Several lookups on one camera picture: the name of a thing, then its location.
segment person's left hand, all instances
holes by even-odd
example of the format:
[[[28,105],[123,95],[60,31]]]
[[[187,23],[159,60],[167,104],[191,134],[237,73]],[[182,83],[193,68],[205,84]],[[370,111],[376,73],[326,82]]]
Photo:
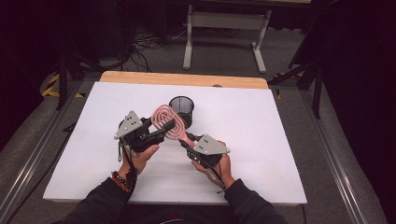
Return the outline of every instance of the person's left hand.
[[[137,153],[137,156],[132,156],[132,163],[134,164],[134,168],[136,168],[136,172],[140,175],[143,172],[143,169],[146,167],[148,160],[154,155],[154,153],[160,148],[158,145],[152,145],[148,147],[144,152]],[[129,172],[130,166],[127,160],[125,160],[125,155],[122,153],[122,166],[119,170],[119,175],[122,178],[126,178],[126,174]]]

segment dark background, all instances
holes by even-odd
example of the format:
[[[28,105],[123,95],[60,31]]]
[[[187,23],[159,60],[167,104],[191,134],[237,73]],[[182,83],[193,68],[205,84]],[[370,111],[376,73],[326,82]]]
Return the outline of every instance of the dark background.
[[[124,14],[113,6],[109,0],[98,1],[95,6],[83,0],[0,3],[0,148],[42,101],[40,85],[57,69],[63,50],[75,50],[96,62],[102,57],[119,57],[127,50],[126,36],[134,34],[134,21],[144,21],[154,32],[166,35],[185,22],[187,15],[183,14],[186,6],[161,5],[153,15],[166,20],[150,21],[144,12],[154,10],[152,7],[140,6],[133,11],[135,7],[128,5],[135,16],[126,26],[131,30],[125,30],[120,22]],[[396,95],[391,79],[396,59],[393,8],[390,2],[361,1],[351,12],[350,27],[322,65],[333,107],[389,223],[396,223],[396,180],[392,175],[396,170]],[[274,12],[270,26],[307,30],[311,23],[309,17],[299,13]],[[331,17],[314,24],[296,57],[298,64],[309,62],[323,45],[333,41],[326,38],[334,27]]]

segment pink coiled cable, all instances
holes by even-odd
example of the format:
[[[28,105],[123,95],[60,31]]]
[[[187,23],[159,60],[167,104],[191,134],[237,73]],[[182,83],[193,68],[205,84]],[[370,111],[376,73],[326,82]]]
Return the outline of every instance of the pink coiled cable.
[[[186,135],[184,120],[177,114],[172,106],[160,105],[151,115],[151,122],[157,129],[161,129],[166,122],[169,122],[172,119],[175,120],[176,125],[166,133],[165,137],[173,140],[183,140],[189,144],[190,147],[194,147],[195,144]]]

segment person's right hand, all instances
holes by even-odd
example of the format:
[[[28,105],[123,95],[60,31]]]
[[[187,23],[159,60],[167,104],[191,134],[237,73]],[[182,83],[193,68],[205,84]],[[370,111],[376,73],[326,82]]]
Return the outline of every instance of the person's right hand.
[[[198,161],[191,161],[191,163],[197,171],[205,174],[207,178],[212,181],[212,183],[222,189],[222,185],[219,182],[215,181],[208,173],[208,171]],[[221,174],[221,179],[225,184],[225,189],[229,188],[231,184],[233,184],[233,182],[235,181],[231,174],[231,159],[228,154],[222,154],[221,160],[219,161],[219,164],[216,165],[215,170],[216,172],[218,172],[219,175]]]

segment gray carpet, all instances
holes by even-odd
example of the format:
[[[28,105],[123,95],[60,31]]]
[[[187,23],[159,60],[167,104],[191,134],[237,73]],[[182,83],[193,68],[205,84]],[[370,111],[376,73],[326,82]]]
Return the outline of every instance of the gray carpet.
[[[287,66],[290,59],[304,36],[298,31],[276,31],[273,29],[267,31],[262,45],[262,56],[267,67],[266,75],[258,72],[249,46],[254,38],[256,38],[256,34],[248,31],[241,31],[235,37],[225,37],[218,32],[207,30],[195,33],[190,71],[182,69],[185,46],[185,41],[182,39],[173,41],[160,49],[147,49],[142,53],[146,56],[149,68],[153,72],[264,77],[269,80],[278,72],[288,71]],[[136,56],[134,58],[140,63],[144,63],[142,58]],[[137,71],[135,64],[131,62],[128,62],[124,69]],[[98,80],[97,77],[94,77],[95,74],[89,75],[92,76],[85,78],[79,92],[88,94],[93,82]],[[294,81],[291,78],[285,83]],[[278,100],[276,94],[274,96],[294,159],[301,172],[301,179],[308,200],[308,204],[305,206],[307,223],[353,223],[334,181],[332,170],[324,156],[323,145],[320,142],[318,132],[309,117],[299,91],[282,86],[279,89],[281,99]],[[49,147],[31,177],[22,198],[26,196],[27,192],[49,167],[66,137],[63,129],[78,120],[85,100],[84,98],[74,98],[72,104],[68,107],[66,115],[62,118],[56,134],[50,141]],[[7,196],[19,170],[28,160],[33,148],[35,148],[50,122],[56,105],[56,97],[46,97],[0,153],[0,169],[3,171],[0,174],[0,198],[4,199]],[[355,190],[357,201],[367,222],[387,223],[379,201],[345,139],[325,90],[323,90],[320,115],[321,122],[329,134],[334,151],[346,171],[352,188]],[[74,203],[54,203],[42,199],[50,176],[51,172],[46,174],[44,180],[11,223],[51,223],[62,220],[74,208]],[[285,216],[289,223],[304,223],[301,206],[276,206],[276,209]]]

